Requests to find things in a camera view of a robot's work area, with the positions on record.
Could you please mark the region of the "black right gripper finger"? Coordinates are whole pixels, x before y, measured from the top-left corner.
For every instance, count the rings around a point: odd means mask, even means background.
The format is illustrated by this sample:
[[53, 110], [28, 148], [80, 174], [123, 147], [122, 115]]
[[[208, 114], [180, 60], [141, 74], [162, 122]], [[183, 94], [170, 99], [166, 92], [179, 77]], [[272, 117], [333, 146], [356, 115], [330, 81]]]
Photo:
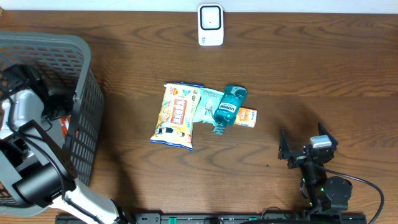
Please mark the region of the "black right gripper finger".
[[326, 130], [326, 128], [324, 127], [324, 125], [322, 125], [321, 122], [318, 123], [318, 133], [320, 136], [322, 135], [328, 136], [332, 146], [338, 145], [338, 141]]
[[290, 157], [289, 145], [283, 130], [280, 130], [279, 134], [280, 134], [280, 142], [279, 142], [278, 159], [286, 160]]

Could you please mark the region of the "small orange tissue pack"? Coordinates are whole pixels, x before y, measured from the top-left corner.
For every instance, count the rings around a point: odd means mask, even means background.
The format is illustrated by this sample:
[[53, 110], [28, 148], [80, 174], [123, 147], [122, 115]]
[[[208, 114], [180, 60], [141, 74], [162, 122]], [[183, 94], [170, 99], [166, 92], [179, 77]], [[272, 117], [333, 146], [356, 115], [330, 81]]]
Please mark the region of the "small orange tissue pack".
[[257, 111], [249, 108], [240, 108], [234, 125], [254, 128], [257, 120]]

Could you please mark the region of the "teal mouthwash bottle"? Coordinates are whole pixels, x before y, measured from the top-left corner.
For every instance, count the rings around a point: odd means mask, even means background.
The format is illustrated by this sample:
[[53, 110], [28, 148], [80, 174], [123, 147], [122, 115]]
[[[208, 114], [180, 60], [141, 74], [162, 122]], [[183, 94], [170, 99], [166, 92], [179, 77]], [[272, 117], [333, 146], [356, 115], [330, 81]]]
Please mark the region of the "teal mouthwash bottle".
[[228, 126], [234, 124], [238, 111], [247, 95], [247, 90], [241, 86], [228, 85], [225, 88], [223, 97], [213, 115], [215, 121], [214, 134], [222, 135]]

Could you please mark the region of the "light green snack pouch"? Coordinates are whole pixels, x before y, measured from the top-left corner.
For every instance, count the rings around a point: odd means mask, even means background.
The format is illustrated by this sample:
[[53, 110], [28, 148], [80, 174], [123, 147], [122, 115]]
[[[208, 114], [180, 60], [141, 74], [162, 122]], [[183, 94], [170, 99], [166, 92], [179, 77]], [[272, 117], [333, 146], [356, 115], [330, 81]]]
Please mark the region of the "light green snack pouch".
[[213, 115], [220, 105], [224, 93], [210, 88], [200, 88], [200, 93], [201, 98], [194, 114], [193, 122], [215, 124]]

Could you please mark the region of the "large yellow snack bag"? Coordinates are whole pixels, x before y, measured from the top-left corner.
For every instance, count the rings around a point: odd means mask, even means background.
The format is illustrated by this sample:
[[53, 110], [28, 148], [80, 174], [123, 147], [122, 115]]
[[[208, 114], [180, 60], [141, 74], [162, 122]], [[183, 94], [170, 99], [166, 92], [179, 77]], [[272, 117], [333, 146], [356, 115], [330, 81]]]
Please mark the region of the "large yellow snack bag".
[[162, 106], [151, 143], [191, 151], [193, 117], [201, 100], [203, 84], [174, 82], [164, 85]]

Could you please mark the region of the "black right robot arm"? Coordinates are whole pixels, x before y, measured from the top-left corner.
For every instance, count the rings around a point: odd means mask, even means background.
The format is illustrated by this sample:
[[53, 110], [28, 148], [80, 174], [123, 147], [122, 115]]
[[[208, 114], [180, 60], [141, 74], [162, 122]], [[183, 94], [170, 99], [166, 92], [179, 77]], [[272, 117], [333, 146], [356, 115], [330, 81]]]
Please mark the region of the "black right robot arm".
[[328, 177], [324, 164], [334, 158], [338, 141], [318, 123], [318, 135], [310, 138], [300, 152], [292, 152], [287, 138], [280, 131], [278, 159], [286, 160], [289, 169], [302, 173], [303, 195], [309, 199], [312, 212], [347, 211], [352, 195], [352, 183], [342, 177]]

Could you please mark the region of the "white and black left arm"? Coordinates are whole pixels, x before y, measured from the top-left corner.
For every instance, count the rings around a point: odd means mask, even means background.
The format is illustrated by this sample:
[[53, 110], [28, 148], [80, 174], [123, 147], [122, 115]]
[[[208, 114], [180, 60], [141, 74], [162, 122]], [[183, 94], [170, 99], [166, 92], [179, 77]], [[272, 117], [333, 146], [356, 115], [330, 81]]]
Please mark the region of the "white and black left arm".
[[84, 223], [133, 223], [114, 200], [88, 186], [101, 93], [86, 80], [87, 103], [70, 78], [48, 81], [24, 64], [1, 71], [1, 211], [31, 215], [61, 209]]

